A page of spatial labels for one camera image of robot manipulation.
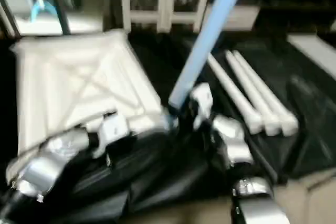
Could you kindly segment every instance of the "silver metal joint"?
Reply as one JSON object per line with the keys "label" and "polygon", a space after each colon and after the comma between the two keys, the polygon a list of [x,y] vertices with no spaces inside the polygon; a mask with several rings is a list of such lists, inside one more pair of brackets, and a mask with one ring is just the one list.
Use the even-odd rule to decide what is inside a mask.
{"label": "silver metal joint", "polygon": [[233,195],[237,197],[248,197],[260,194],[266,194],[270,197],[273,196],[273,191],[269,183],[260,177],[241,179],[233,188]]}
{"label": "silver metal joint", "polygon": [[237,163],[254,163],[250,149],[245,142],[243,127],[237,120],[218,115],[213,120],[212,128],[223,140],[224,144],[220,152],[224,156],[225,166],[228,169]]}

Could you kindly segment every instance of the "black wire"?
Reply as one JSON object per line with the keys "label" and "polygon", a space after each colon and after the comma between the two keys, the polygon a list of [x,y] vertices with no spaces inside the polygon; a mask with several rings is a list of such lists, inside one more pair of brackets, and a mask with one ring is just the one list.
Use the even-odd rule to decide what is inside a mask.
{"label": "black wire", "polygon": [[54,0],[54,6],[57,12],[57,17],[60,22],[63,35],[70,35],[70,29],[68,24],[67,14],[65,12],[65,7],[63,4],[63,0]]}

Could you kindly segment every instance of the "black fabric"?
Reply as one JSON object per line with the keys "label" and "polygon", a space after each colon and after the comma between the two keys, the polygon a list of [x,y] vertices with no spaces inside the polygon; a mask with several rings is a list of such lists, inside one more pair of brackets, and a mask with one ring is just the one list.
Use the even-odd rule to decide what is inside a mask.
{"label": "black fabric", "polygon": [[[181,57],[186,59],[195,36],[175,36],[172,38]],[[336,148],[333,148],[332,144],[333,133],[328,130],[329,123],[334,124],[335,122],[332,107],[326,106],[324,108],[327,113],[315,113],[315,115],[319,115],[319,118],[323,119],[327,116],[329,120],[325,128],[322,125],[320,126],[319,131],[321,133],[315,130],[316,126],[311,125],[315,123],[314,120],[309,119],[311,116],[308,113],[310,108],[317,106],[316,103],[318,102],[314,101],[316,99],[320,103],[327,104],[330,104],[330,100],[335,101],[334,80],[286,42],[285,37],[274,39],[258,36],[247,36],[245,38],[220,36],[212,53],[243,93],[244,89],[225,59],[225,50],[227,49],[238,50],[280,101],[299,119],[300,131],[290,137],[284,137],[281,134],[270,137],[263,132],[250,135],[245,127],[246,141],[254,157],[262,164],[272,181],[282,184],[286,182],[288,177],[296,178],[335,166],[334,152],[336,152]],[[306,93],[310,93],[310,95],[304,94],[302,90],[300,91],[302,86],[301,88],[294,87],[293,77],[300,77],[301,80],[308,81],[313,85],[314,88],[309,86],[306,89]],[[214,96],[213,108],[216,112],[233,117],[244,124],[239,111],[223,90],[209,66],[204,67],[198,81],[206,81],[210,84]],[[305,127],[306,120],[310,122],[308,129]],[[308,142],[310,145],[309,151],[305,147]]]}

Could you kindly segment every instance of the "pvc pipe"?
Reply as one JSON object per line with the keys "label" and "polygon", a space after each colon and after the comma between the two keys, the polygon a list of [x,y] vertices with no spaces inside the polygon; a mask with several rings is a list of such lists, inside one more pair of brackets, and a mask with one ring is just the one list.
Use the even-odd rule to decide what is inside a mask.
{"label": "pvc pipe", "polygon": [[213,49],[230,11],[237,0],[215,0],[212,12],[203,26],[169,97],[169,105],[180,110],[196,79],[200,75],[208,54]]}
{"label": "pvc pipe", "polygon": [[215,76],[222,84],[225,91],[229,94],[241,115],[251,134],[257,134],[263,130],[263,119],[259,112],[257,112],[241,91],[237,88],[231,78],[227,75],[224,69],[219,65],[216,59],[210,54],[208,57],[208,64],[210,65]]}
{"label": "pvc pipe", "polygon": [[274,136],[278,134],[281,129],[279,118],[269,108],[268,104],[264,101],[259,91],[253,85],[248,75],[246,75],[243,68],[230,51],[226,52],[226,59],[236,74],[240,84],[243,86],[252,105],[261,114],[266,135]]}
{"label": "pvc pipe", "polygon": [[253,70],[247,61],[237,51],[234,56],[242,66],[250,80],[253,82],[257,90],[260,92],[269,107],[278,115],[284,136],[291,136],[298,131],[299,122],[297,118],[285,108],[280,100],[274,95],[270,88],[264,83],[261,77]]}

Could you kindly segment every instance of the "floor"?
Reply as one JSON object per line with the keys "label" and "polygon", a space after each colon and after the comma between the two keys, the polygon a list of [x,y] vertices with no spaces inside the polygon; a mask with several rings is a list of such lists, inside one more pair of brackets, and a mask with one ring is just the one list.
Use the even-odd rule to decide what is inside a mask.
{"label": "floor", "polygon": [[[336,169],[312,174],[286,187],[275,189],[275,198],[291,224],[334,224],[336,179],[310,190],[310,187],[334,174]],[[196,202],[123,220],[123,224],[226,224],[231,223],[229,198]]]}
{"label": "floor", "polygon": [[[68,24],[72,33],[102,31],[102,0],[83,0],[79,11],[67,11]],[[61,35],[62,29],[57,17],[40,13],[34,22],[29,15],[15,15],[17,27],[22,35]]]}

